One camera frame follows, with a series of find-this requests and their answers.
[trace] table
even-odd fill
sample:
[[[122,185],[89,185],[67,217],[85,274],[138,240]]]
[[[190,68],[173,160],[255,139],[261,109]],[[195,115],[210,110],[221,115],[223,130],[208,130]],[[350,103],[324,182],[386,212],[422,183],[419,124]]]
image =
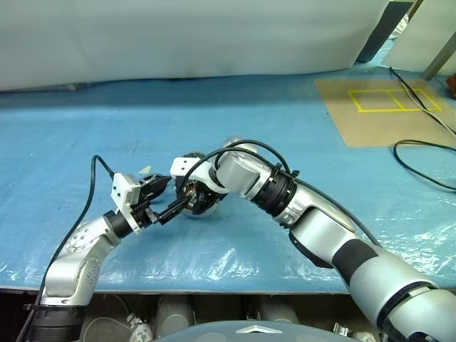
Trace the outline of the table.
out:
[[[405,77],[417,77],[405,74]],[[0,288],[37,289],[53,250],[82,210],[90,158],[116,171],[167,173],[174,157],[233,135],[263,140],[291,168],[353,211],[385,248],[441,286],[456,286],[456,198],[404,170],[390,148],[348,148],[316,78],[388,78],[375,63],[334,73],[101,83],[75,92],[0,95]],[[454,155],[431,147],[406,160],[446,182]],[[98,169],[91,219],[113,208]],[[172,187],[155,209],[175,198]],[[106,259],[97,291],[308,293],[345,291],[287,231],[243,199],[215,215],[183,215],[131,234]]]

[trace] black cable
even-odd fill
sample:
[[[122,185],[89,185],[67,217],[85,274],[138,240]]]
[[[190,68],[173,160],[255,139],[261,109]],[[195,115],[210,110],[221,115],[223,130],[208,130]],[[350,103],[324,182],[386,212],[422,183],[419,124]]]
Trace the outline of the black cable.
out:
[[[252,155],[254,156],[256,159],[262,161],[264,164],[270,166],[270,168],[274,168],[275,165],[273,165],[272,163],[270,163],[266,158],[262,157],[261,155],[259,155],[258,153],[256,152],[253,152],[251,150],[248,150],[246,148],[240,148],[240,147],[223,147],[223,148],[220,148],[218,150],[215,150],[207,155],[205,155],[203,158],[201,158],[200,160],[198,160],[195,165],[193,165],[188,171],[187,173],[185,174],[185,176],[182,178],[181,182],[180,182],[180,187],[179,189],[177,190],[177,198],[180,198],[182,196],[182,192],[184,191],[184,187],[185,187],[185,184],[187,183],[190,175],[198,168],[200,167],[200,165],[202,165],[203,162],[206,162],[208,161],[210,158],[212,157],[215,157],[216,155],[221,155],[225,152],[243,152],[243,153],[246,153],[248,155]]]
[[[182,191],[183,191],[183,189],[185,187],[185,183],[188,181],[189,176],[203,162],[205,162],[208,159],[214,157],[215,155],[222,155],[224,152],[229,152],[229,151],[245,152],[245,153],[247,153],[249,155],[253,155],[254,157],[258,158],[259,160],[261,160],[262,162],[264,162],[266,165],[270,166],[271,168],[275,167],[271,162],[269,162],[268,160],[263,158],[261,155],[258,155],[257,153],[255,153],[255,152],[253,152],[251,150],[247,150],[247,149],[244,149],[244,148],[236,148],[236,147],[221,148],[219,150],[215,150],[214,152],[209,153],[208,155],[205,155],[202,159],[198,160],[198,162],[195,165],[193,165],[193,167],[191,167],[188,170],[188,172],[185,174],[184,178],[182,178],[182,181],[180,183],[179,190],[177,191],[177,198],[182,196]],[[288,177],[292,177],[297,183],[300,183],[301,185],[303,185],[305,187],[308,187],[309,189],[311,189],[312,191],[314,191],[318,195],[322,196],[324,199],[328,200],[334,206],[339,208],[349,219],[351,219],[364,232],[364,234],[366,234],[366,236],[372,241],[372,243],[374,245],[381,247],[380,242],[378,242],[378,240],[373,236],[371,231],[359,219],[357,219],[355,217],[355,215],[353,215],[351,212],[349,212],[342,204],[338,203],[335,199],[333,199],[332,197],[329,197],[326,193],[322,192],[320,189],[314,187],[313,185],[310,185],[309,183],[304,182],[303,180],[297,179],[293,175],[290,175],[289,172],[285,173],[285,175],[287,175]]]
[[[432,177],[430,177],[428,175],[425,175],[424,173],[422,173],[422,172],[414,169],[413,167],[409,166],[408,164],[406,164],[399,157],[399,154],[398,154],[399,145],[406,145],[406,144],[439,147],[439,148],[443,148],[443,149],[446,149],[446,150],[449,150],[449,151],[453,151],[453,152],[456,152],[456,148],[453,148],[453,147],[450,147],[450,146],[446,146],[446,145],[435,144],[433,142],[427,142],[427,141],[422,141],[422,140],[413,140],[413,139],[405,139],[405,140],[398,141],[396,144],[394,144],[394,148],[393,148],[394,158],[399,162],[399,164],[401,164],[407,170],[415,173],[416,175],[419,175],[419,176],[425,178],[426,180],[429,180],[430,182],[432,182],[432,183],[434,183],[436,185],[439,185],[439,186],[444,187],[444,188],[449,189],[449,190],[456,191],[456,187],[452,187],[451,185],[447,185],[445,183],[439,182],[438,180],[436,180],[436,179],[434,179],[434,178],[432,178]]]
[[[268,150],[270,153],[272,153],[273,155],[275,155],[277,157],[277,159],[280,161],[280,163],[284,166],[284,169],[285,169],[286,173],[291,173],[290,168],[289,168],[288,164],[286,163],[285,158],[282,157],[282,155],[279,153],[279,151],[275,150],[274,148],[272,148],[271,146],[265,144],[264,142],[261,142],[261,141],[258,141],[258,140],[243,139],[243,140],[235,141],[235,142],[233,142],[233,143],[231,143],[231,144],[229,144],[228,146],[225,146],[225,147],[234,147],[234,146],[238,146],[238,145],[242,145],[242,144],[257,145],[257,146],[261,146],[265,150]],[[218,155],[217,158],[215,158],[214,165],[215,165],[216,169],[218,169],[219,160],[220,160],[221,157],[222,157],[222,155]]]
[[[390,67],[390,72],[393,73],[399,80],[399,82],[401,82],[409,91],[410,93],[412,94],[412,96],[416,99],[416,101],[419,102],[419,104],[421,105],[421,107],[423,107],[424,109],[428,110],[428,108],[425,106],[425,104],[421,101],[420,97],[417,95],[417,93],[407,84],[407,82],[404,81],[404,79],[392,68]],[[436,118],[434,118],[433,116],[429,115],[436,123],[438,123],[439,125],[442,125],[442,123],[439,122],[439,120],[437,120]],[[448,127],[449,130],[451,130],[454,134],[456,134],[456,130],[453,130],[452,128]]]
[[[355,215],[353,215],[351,212],[348,211],[342,204],[337,202],[334,198],[330,197],[327,195],[325,192],[321,191],[319,188],[314,187],[313,185],[310,185],[307,182],[304,182],[303,180],[300,180],[298,178],[295,178],[296,182],[303,185],[304,187],[308,187],[310,190],[316,192],[318,195],[322,196],[325,200],[329,201],[331,204],[334,204],[339,210],[341,210],[348,218],[350,218],[355,224],[363,231],[364,234],[372,241],[372,243],[376,246],[382,247],[380,242],[376,239],[376,237],[373,236],[371,231],[359,220],[356,218]]]
[[[93,193],[95,192],[95,166],[96,166],[96,161],[97,160],[100,162],[100,164],[109,173],[110,178],[111,179],[114,178],[114,172],[111,170],[111,168],[108,166],[108,164],[106,164],[106,162],[102,159],[102,157],[100,157],[99,155],[94,155],[92,157],[92,162],[90,164],[90,188],[89,188],[89,191],[88,191],[87,201],[85,202],[85,206],[83,208],[83,211],[79,214],[79,217],[74,222],[73,226],[70,228],[68,233],[66,233],[66,236],[63,238],[62,242],[58,245],[57,250],[54,252],[54,254],[53,254],[53,256],[52,256],[52,258],[51,258],[51,260],[50,260],[50,262],[48,264],[48,267],[46,268],[46,271],[44,272],[43,278],[41,280],[41,285],[40,285],[40,288],[38,290],[38,294],[36,295],[35,304],[33,305],[33,307],[31,308],[30,312],[28,313],[29,315],[27,316],[27,319],[26,319],[24,325],[22,326],[22,329],[19,332],[19,335],[16,338],[16,342],[23,342],[24,337],[26,336],[26,334],[27,334],[27,332],[29,330],[30,322],[31,322],[31,320],[33,318],[33,315],[35,314],[35,308],[37,306],[39,306],[40,301],[41,301],[41,297],[43,296],[44,284],[45,284],[46,275],[48,273],[49,267],[57,259],[57,257],[60,254],[61,250],[65,246],[66,241],[74,233],[76,228],[78,228],[78,225],[81,223],[81,221],[85,217],[85,215],[86,215],[86,213],[87,213],[87,211],[88,211],[88,209],[90,207],[90,204],[92,203]]]

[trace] robot end effector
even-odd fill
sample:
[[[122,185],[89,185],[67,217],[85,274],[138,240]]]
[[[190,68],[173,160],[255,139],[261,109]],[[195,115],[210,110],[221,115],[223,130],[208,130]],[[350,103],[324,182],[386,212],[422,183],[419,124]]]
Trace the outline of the robot end effector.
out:
[[[336,269],[361,311],[390,341],[456,341],[456,296],[438,289],[375,238],[374,245],[364,242],[356,234],[353,222],[362,226],[353,215],[296,179],[298,172],[247,153],[256,152],[249,141],[229,141],[225,147],[248,151],[225,152],[213,165],[204,162],[190,179],[222,196],[237,193],[288,228],[291,242],[305,257],[316,266]],[[183,165],[175,160],[171,175],[186,173],[197,161]]]

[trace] wrinkled plastic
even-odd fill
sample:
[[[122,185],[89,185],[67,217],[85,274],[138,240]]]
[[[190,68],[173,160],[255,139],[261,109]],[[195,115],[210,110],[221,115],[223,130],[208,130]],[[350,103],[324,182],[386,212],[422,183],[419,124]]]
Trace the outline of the wrinkled plastic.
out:
[[[387,72],[370,69],[374,77]],[[364,74],[355,69],[333,77]],[[411,175],[387,147],[347,148],[313,77],[137,81],[0,96],[0,287],[38,288],[83,208],[93,154],[115,171],[141,177],[147,166],[167,173],[174,157],[209,152],[234,135],[272,145],[299,177],[353,211],[386,249],[437,284],[456,286],[454,193]],[[454,183],[448,151],[404,147],[401,155]],[[109,194],[110,180],[99,167],[86,219],[113,208]],[[174,198],[168,187],[154,209]],[[334,270],[316,268],[287,234],[252,203],[228,195],[210,217],[180,215],[128,236],[105,260],[97,290],[345,291]]]

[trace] cable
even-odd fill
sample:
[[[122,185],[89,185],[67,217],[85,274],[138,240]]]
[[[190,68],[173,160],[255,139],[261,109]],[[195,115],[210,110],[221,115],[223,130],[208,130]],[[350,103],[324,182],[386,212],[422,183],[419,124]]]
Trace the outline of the cable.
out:
[[[231,143],[231,144],[229,144],[228,146],[225,146],[225,147],[234,147],[234,146],[238,146],[238,145],[242,145],[242,144],[257,145],[257,146],[261,146],[262,148],[268,150],[270,153],[275,155],[278,160],[280,160],[280,162],[284,166],[284,169],[285,169],[286,173],[291,173],[290,168],[289,168],[288,164],[285,161],[285,158],[282,157],[282,155],[277,150],[275,150],[271,146],[265,144],[264,142],[261,142],[261,141],[258,141],[258,140],[251,140],[251,139],[242,139],[242,140],[235,141],[235,142],[233,142],[233,143]],[[218,168],[219,160],[220,160],[221,157],[222,157],[222,155],[218,155],[217,158],[215,158],[215,162],[214,162],[215,168]]]
[[[94,320],[92,320],[92,321],[87,325],[87,328],[85,328],[85,331],[84,331],[84,334],[83,334],[82,342],[86,342],[85,339],[86,339],[86,337],[87,337],[88,329],[89,329],[96,321],[99,321],[99,320],[102,320],[102,319],[106,319],[106,320],[108,320],[108,321],[111,321],[111,322],[113,322],[113,323],[118,324],[119,326],[123,326],[125,329],[128,329],[129,331],[132,331],[132,328],[131,328],[130,326],[127,326],[126,324],[121,323],[121,322],[117,321],[117,320],[114,319],[114,318],[107,317],[107,316],[101,316],[101,317],[95,318]]]
[[[119,300],[119,302],[122,304],[122,306],[125,309],[125,311],[127,311],[127,316],[130,315],[131,310],[128,307],[127,302],[125,301],[125,299],[122,298],[121,296],[119,296],[118,294],[112,294],[111,296],[117,298]]]
[[[192,173],[198,168],[200,167],[200,165],[202,165],[203,162],[206,162],[208,161],[210,158],[212,157],[215,157],[216,155],[221,155],[222,153],[225,153],[225,152],[243,152],[243,153],[246,153],[248,155],[252,155],[254,156],[256,159],[262,161],[264,164],[270,166],[270,168],[274,168],[275,166],[273,164],[271,164],[266,158],[262,157],[261,155],[259,155],[258,153],[256,152],[253,152],[251,150],[248,150],[246,148],[240,148],[240,147],[223,147],[223,148],[220,148],[218,150],[215,150],[211,153],[209,153],[208,155],[205,155],[203,158],[201,158],[200,160],[198,160],[195,165],[193,165],[188,171],[187,173],[185,174],[185,176],[182,178],[182,181],[180,183],[180,187],[177,191],[177,198],[180,198],[182,196],[182,193],[184,191],[184,187],[185,187],[185,184],[187,183],[190,175],[192,175]]]
[[[446,130],[448,130],[456,138],[456,130],[453,130],[452,128],[448,127],[445,123],[443,123],[443,121],[441,121],[441,119],[439,119],[437,116],[433,115],[428,110],[428,108],[425,106],[425,104],[421,101],[421,99],[418,97],[416,92],[407,84],[407,82],[404,81],[404,79],[392,67],[390,67],[390,72],[393,73],[398,78],[401,86],[404,87],[405,92],[410,97],[410,99],[414,102],[414,104],[416,104],[416,106],[419,107],[419,109],[423,110],[426,114],[428,114],[433,120],[435,120],[439,124],[441,124],[441,126],[443,126]]]
[[[48,264],[48,267],[46,268],[46,271],[44,272],[43,278],[41,280],[41,285],[40,285],[40,288],[39,288],[38,293],[36,295],[35,304],[33,305],[32,309],[28,313],[29,315],[27,316],[27,319],[26,319],[24,325],[22,326],[22,329],[19,332],[19,335],[16,338],[16,342],[23,342],[23,340],[24,340],[24,338],[25,338],[25,336],[26,336],[26,334],[27,334],[27,332],[29,330],[30,322],[31,322],[31,320],[32,320],[32,318],[33,318],[33,316],[35,314],[35,308],[40,304],[41,297],[43,296],[44,283],[45,283],[45,280],[46,280],[46,275],[48,273],[49,267],[57,259],[57,257],[60,254],[62,248],[65,246],[66,241],[74,233],[76,228],[78,228],[78,225],[81,223],[81,221],[85,217],[85,215],[86,215],[86,213],[87,213],[87,211],[88,211],[88,209],[90,207],[90,204],[92,203],[93,193],[95,192],[95,167],[96,167],[96,161],[100,162],[100,164],[106,169],[106,171],[109,173],[109,176],[111,177],[111,179],[114,177],[114,172],[111,170],[110,167],[108,167],[108,164],[106,164],[106,162],[102,159],[102,157],[100,157],[99,155],[94,155],[92,157],[92,161],[91,161],[91,164],[90,164],[90,188],[89,188],[89,191],[88,191],[87,201],[85,202],[84,208],[83,208],[82,212],[79,214],[79,217],[74,222],[73,226],[70,228],[68,233],[66,233],[66,235],[63,238],[62,242],[58,245],[57,250],[54,252],[54,254],[53,254],[53,256],[52,256],[52,258],[51,258],[51,260],[50,260],[50,262]]]
[[[304,182],[303,180],[300,180],[298,178],[295,178],[296,182],[303,185],[304,187],[308,187],[310,190],[316,192],[318,195],[322,196],[325,200],[329,201],[330,203],[334,204],[339,210],[341,210],[348,218],[350,218],[355,224],[363,231],[364,234],[372,241],[372,243],[376,246],[382,247],[380,242],[376,239],[376,237],[373,236],[371,231],[359,220],[356,218],[355,215],[353,215],[351,212],[348,211],[342,204],[337,202],[334,198],[330,197],[327,195],[325,192],[321,191],[319,188],[314,187],[313,185],[310,185],[307,182]]]
[[[436,184],[436,185],[439,185],[441,187],[444,187],[446,189],[449,189],[449,190],[454,190],[456,191],[456,187],[452,187],[451,185],[447,185],[445,183],[442,183],[442,182],[439,182],[438,180],[432,178],[432,177],[429,177],[428,175],[425,175],[424,173],[414,169],[413,167],[409,166],[408,164],[406,164],[400,157],[399,157],[399,154],[398,154],[398,147],[399,145],[405,145],[405,144],[411,144],[411,145],[424,145],[424,146],[433,146],[433,147],[439,147],[439,148],[443,148],[443,149],[446,149],[446,150],[450,150],[450,151],[453,151],[453,152],[456,152],[456,148],[453,148],[453,147],[450,147],[450,146],[445,146],[445,145],[439,145],[439,144],[434,144],[432,142],[427,142],[427,141],[422,141],[422,140],[412,140],[412,139],[405,139],[405,140],[401,140],[401,141],[398,141],[395,145],[394,145],[394,148],[393,148],[393,154],[394,154],[394,158],[399,162],[399,164],[401,164],[403,167],[405,167],[407,170],[415,173],[416,175],[419,175],[423,178],[425,178],[426,180],[429,180],[430,182]]]

